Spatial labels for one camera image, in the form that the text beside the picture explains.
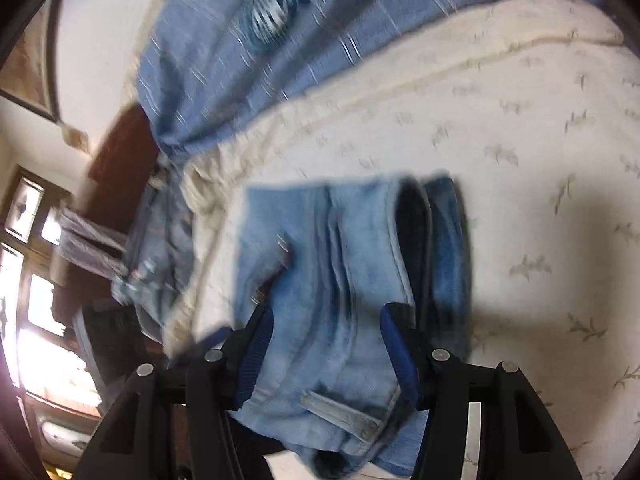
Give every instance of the white wall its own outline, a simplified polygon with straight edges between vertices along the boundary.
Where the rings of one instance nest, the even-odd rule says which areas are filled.
[[[0,202],[4,198],[16,164],[14,147],[0,132]]]
[[[130,56],[150,1],[63,0],[56,45],[60,115],[88,134],[92,150],[120,109]],[[78,188],[90,158],[67,146],[58,126],[0,98],[0,132],[20,165],[71,192]]]
[[[67,146],[59,126],[0,99],[0,131],[14,147],[20,166],[63,189],[78,189],[90,156]]]
[[[57,45],[65,123],[96,145],[120,108],[138,29],[151,0],[63,0]]]

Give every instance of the gray cloth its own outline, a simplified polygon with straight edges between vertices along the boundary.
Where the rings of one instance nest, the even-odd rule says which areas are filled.
[[[126,235],[82,218],[69,209],[60,212],[58,221],[62,229],[58,253],[65,260],[108,280],[121,272],[118,259],[92,242],[123,251]]]

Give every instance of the picture frame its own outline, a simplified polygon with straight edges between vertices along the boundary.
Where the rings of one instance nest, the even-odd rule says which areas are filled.
[[[0,96],[57,123],[56,37],[62,0],[46,0],[0,70]]]

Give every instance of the metal rivet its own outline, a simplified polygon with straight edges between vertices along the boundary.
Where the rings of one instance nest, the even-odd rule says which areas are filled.
[[[138,367],[138,369],[136,370],[136,373],[140,377],[146,377],[148,375],[151,375],[153,371],[154,371],[154,366],[151,363],[144,363],[143,365],[140,365]]]
[[[369,440],[372,436],[376,434],[378,430],[378,425],[375,422],[370,422],[366,425],[364,430],[360,432],[360,437],[363,440]]]
[[[204,360],[209,363],[215,363],[216,361],[220,361],[224,357],[222,350],[218,350],[217,348],[212,348],[206,354],[204,354]]]
[[[520,370],[518,365],[513,361],[502,361],[502,369],[508,374],[514,374]]]
[[[448,361],[451,357],[451,354],[444,348],[436,348],[433,352],[431,352],[431,357],[433,357],[436,361]]]

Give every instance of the floral patterned bedsheet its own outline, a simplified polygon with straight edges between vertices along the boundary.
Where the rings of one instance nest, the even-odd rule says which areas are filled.
[[[622,43],[579,0],[477,7],[192,159],[198,265],[167,348],[230,320],[246,184],[446,170],[470,225],[471,361],[517,362],[583,476],[612,478],[640,438],[640,60]]]

